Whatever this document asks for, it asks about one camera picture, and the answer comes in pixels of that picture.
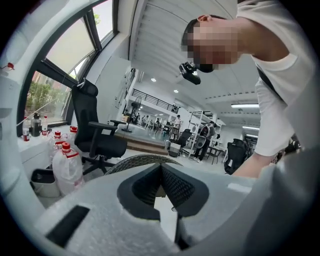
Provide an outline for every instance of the black camera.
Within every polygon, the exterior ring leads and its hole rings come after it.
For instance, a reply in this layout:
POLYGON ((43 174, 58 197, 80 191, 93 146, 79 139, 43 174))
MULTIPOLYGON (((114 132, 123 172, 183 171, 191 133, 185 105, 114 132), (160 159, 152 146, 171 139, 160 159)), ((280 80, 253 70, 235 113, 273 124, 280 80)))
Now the black camera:
POLYGON ((201 79, 197 70, 204 73, 210 73, 215 69, 214 66, 210 64, 194 64, 186 62, 179 65, 179 70, 184 79, 187 79, 195 85, 199 85, 201 83, 201 79))

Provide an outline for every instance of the black strap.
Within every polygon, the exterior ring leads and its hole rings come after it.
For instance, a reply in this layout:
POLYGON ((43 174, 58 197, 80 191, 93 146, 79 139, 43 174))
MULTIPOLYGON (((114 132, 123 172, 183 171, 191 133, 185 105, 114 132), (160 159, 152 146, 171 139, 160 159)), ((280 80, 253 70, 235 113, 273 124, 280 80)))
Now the black strap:
POLYGON ((281 98, 281 96, 276 92, 274 86, 272 85, 271 81, 269 80, 269 78, 266 76, 266 74, 259 68, 256 67, 258 69, 258 73, 260 78, 262 79, 262 81, 264 81, 264 83, 269 87, 269 89, 279 98, 279 100, 281 100, 282 102, 284 102, 284 100, 281 98))

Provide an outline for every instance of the white t-shirt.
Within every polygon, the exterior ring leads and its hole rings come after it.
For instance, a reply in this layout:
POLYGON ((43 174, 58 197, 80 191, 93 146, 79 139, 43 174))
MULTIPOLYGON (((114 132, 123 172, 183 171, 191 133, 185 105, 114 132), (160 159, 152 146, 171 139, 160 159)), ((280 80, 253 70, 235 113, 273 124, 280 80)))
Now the white t-shirt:
POLYGON ((318 60, 302 28, 279 1, 246 0, 238 4, 237 17, 263 25, 278 36, 289 51, 285 58, 272 62, 252 57, 284 101, 259 78, 255 90, 261 121, 255 152, 269 157, 288 146, 294 129, 284 110, 313 78, 318 60))

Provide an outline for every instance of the black hair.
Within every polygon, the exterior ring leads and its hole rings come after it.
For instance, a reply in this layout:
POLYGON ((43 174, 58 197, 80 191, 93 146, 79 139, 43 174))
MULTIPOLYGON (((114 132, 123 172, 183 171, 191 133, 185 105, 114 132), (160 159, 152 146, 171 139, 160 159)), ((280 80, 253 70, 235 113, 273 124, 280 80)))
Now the black hair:
MULTIPOLYGON (((210 16, 211 16, 212 18, 217 18, 217 19, 226 20, 226 18, 217 16, 217 15, 212 15, 212 14, 210 14, 210 16)), ((183 35, 182 35, 182 39, 181 39, 181 46, 182 46, 182 47, 188 46, 188 34, 189 34, 189 33, 192 34, 192 33, 194 32, 194 27, 195 27, 195 25, 197 24, 197 22, 198 22, 198 19, 195 18, 195 19, 191 20, 191 21, 188 23, 188 25, 186 26, 186 28, 185 28, 185 30, 184 30, 184 32, 183 32, 183 35)))

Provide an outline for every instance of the fluorescent light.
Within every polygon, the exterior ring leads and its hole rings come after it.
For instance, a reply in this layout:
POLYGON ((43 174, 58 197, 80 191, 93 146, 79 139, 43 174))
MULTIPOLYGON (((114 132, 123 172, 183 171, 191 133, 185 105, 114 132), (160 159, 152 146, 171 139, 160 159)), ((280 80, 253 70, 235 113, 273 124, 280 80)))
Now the fluorescent light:
POLYGON ((241 108, 258 109, 259 108, 259 104, 232 104, 231 107, 233 109, 241 109, 241 108))
POLYGON ((256 128, 256 127, 248 127, 248 126, 242 126, 243 129, 248 129, 248 130, 257 130, 259 131, 260 128, 256 128))
POLYGON ((248 136, 248 137, 252 137, 252 138, 258 138, 258 136, 257 136, 257 135, 247 134, 246 136, 248 136))

